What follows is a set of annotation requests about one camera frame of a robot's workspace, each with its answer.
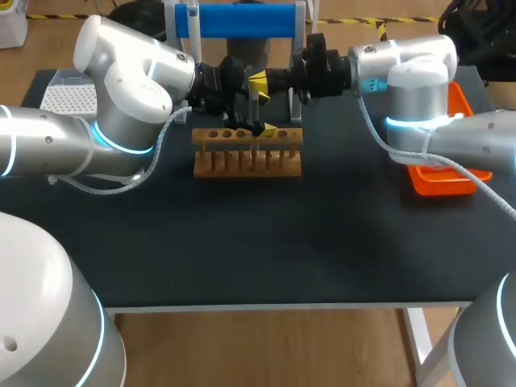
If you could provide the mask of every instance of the glowing blue ring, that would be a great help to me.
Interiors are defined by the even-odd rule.
[[[149,153],[152,149],[154,149],[154,145],[152,145],[149,149],[145,149],[143,151],[136,151],[134,149],[128,149],[128,148],[121,147],[120,145],[115,144],[113,141],[111,141],[110,139],[105,137],[104,134],[98,128],[97,123],[95,123],[95,131],[98,133],[98,135],[100,135],[100,138],[103,139],[104,141],[106,141],[111,147],[118,149],[119,151],[122,151],[125,153],[131,153],[132,155],[144,155],[145,153]]]
[[[8,119],[13,119],[13,115],[10,113],[9,109],[7,109],[6,106],[0,105],[0,107],[3,109],[3,111],[6,112]],[[2,177],[7,176],[9,172],[13,169],[13,165],[15,164],[15,158],[16,158],[16,132],[15,127],[11,125],[11,133],[10,133],[10,156],[9,156],[9,163],[7,163],[7,168],[2,173]]]
[[[81,387],[86,382],[86,379],[88,379],[89,375],[94,369],[95,364],[97,363],[98,357],[100,356],[102,342],[104,341],[104,309],[102,308],[102,305],[98,300],[97,294],[95,294],[95,292],[93,292],[93,294],[95,296],[95,299],[97,300],[98,310],[100,310],[100,338],[98,339],[97,350],[95,351],[94,358],[91,360],[88,369],[86,369],[86,372],[84,372],[84,375],[75,385],[75,387]]]
[[[507,329],[506,321],[503,318],[503,313],[501,312],[501,291],[503,290],[503,285],[506,283],[506,279],[508,276],[509,276],[509,274],[507,273],[506,276],[503,277],[503,280],[501,280],[500,285],[498,286],[497,315],[498,315],[498,322],[500,323],[501,333],[503,334],[503,338],[506,340],[510,351],[513,353],[513,356],[516,359],[516,346],[514,346],[514,341],[510,337],[509,330]]]
[[[398,121],[396,119],[390,119],[387,117],[385,121],[387,124],[393,127],[419,127],[422,129],[433,129],[435,127],[443,127],[444,125],[448,125],[450,122],[460,119],[460,117],[448,117],[447,115],[443,115],[440,117],[435,117],[434,119],[428,119],[426,121]]]

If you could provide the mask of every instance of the wooden test tube rack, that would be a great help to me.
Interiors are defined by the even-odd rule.
[[[301,128],[278,128],[272,135],[253,137],[238,129],[193,129],[195,177],[301,176]]]

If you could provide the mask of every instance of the blue bar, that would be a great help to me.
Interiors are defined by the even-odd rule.
[[[295,4],[201,4],[202,38],[293,38]],[[176,4],[176,33],[188,38],[186,4]]]

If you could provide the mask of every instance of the yellow black hazard tape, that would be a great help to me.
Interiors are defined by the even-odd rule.
[[[87,19],[90,15],[37,15],[28,14],[27,19]],[[317,24],[357,24],[365,23],[437,23],[439,18],[350,18],[350,19],[320,19]]]
[[[27,14],[27,19],[31,20],[59,20],[59,19],[87,19],[89,18],[89,15],[35,15],[35,14]]]
[[[375,25],[376,23],[437,23],[439,18],[350,18],[350,19],[319,19],[317,24],[357,24],[365,23]]]
[[[388,40],[386,31],[387,25],[383,22],[376,22],[375,27],[377,28],[378,37],[380,38],[380,41],[385,42],[386,40]]]

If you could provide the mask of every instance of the led light ring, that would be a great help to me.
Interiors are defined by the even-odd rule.
[[[79,173],[81,173],[82,171],[84,171],[85,168],[89,165],[89,162],[91,161],[91,159],[94,156],[95,136],[94,136],[94,133],[93,133],[93,131],[91,129],[91,126],[82,117],[77,117],[77,118],[81,120],[81,122],[86,127],[86,131],[88,132],[88,136],[89,136],[89,149],[88,149],[88,155],[86,156],[86,158],[84,159],[82,164],[79,166],[79,168],[77,168],[75,171],[70,173],[69,176],[76,176]]]
[[[506,279],[509,276],[509,273],[506,274],[505,277],[503,277],[503,280],[501,280],[500,285],[498,286],[497,291],[497,315],[498,315],[498,322],[500,323],[500,329],[501,333],[503,334],[503,338],[506,340],[507,345],[509,346],[510,351],[512,352],[514,358],[516,359],[516,346],[514,345],[514,341],[510,337],[509,330],[507,329],[506,321],[503,318],[503,313],[501,310],[501,292],[503,290],[503,285],[506,283]]]
[[[385,121],[393,126],[393,127],[410,127],[410,128],[421,128],[421,129],[432,129],[435,127],[443,127],[448,125],[452,121],[456,119],[461,119],[460,115],[455,117],[448,117],[447,115],[442,115],[440,117],[435,117],[434,119],[428,119],[425,121],[398,121],[396,119],[391,119],[387,117]]]
[[[95,131],[98,133],[98,135],[100,135],[101,139],[106,141],[111,147],[125,153],[131,153],[132,155],[144,155],[145,153],[149,153],[152,149],[154,149],[154,145],[152,145],[149,149],[144,149],[143,151],[136,151],[134,149],[121,147],[120,145],[115,144],[113,141],[104,136],[104,134],[98,128],[98,123],[95,123]]]
[[[100,356],[100,350],[102,348],[102,342],[104,341],[104,309],[102,308],[102,305],[98,300],[97,294],[95,294],[95,292],[93,292],[93,294],[95,296],[95,299],[97,300],[98,310],[100,311],[100,338],[98,339],[97,350],[95,351],[94,358],[91,360],[89,367],[86,369],[86,372],[84,372],[84,375],[77,382],[75,387],[81,387],[85,384],[86,379],[88,379],[89,375],[94,369],[95,364],[97,363],[98,357]]]
[[[6,116],[8,120],[13,119],[13,115],[10,113],[9,109],[7,109],[6,106],[0,105],[0,107],[3,109],[3,111],[6,112]],[[7,176],[9,172],[13,169],[13,165],[15,164],[15,158],[16,158],[16,132],[15,132],[15,126],[10,126],[11,133],[10,133],[10,156],[9,156],[9,163],[7,164],[7,168],[2,173],[2,177]]]

